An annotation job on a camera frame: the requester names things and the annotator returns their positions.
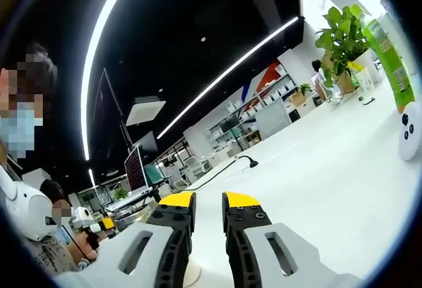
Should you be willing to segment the person's left hand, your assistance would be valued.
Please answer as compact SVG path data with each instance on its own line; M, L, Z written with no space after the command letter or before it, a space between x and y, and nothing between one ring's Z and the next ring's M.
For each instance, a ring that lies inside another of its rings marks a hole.
M95 260L98 256L98 253L96 251L99 247L98 239L99 237L94 234L82 234L81 249L89 260Z

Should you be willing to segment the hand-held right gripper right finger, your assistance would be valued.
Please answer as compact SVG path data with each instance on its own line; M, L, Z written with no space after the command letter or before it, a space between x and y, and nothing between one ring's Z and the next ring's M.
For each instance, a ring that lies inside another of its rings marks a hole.
M352 274L338 274L318 249L283 223L272 223L257 199L222 194L226 253L235 287L361 287Z

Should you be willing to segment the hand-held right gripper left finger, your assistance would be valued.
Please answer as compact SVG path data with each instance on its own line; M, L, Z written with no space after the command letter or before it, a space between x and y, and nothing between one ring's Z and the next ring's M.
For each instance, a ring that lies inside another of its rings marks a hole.
M137 221L101 243L96 261L54 279L58 287L182 287L192 250L196 194L159 202L147 222Z

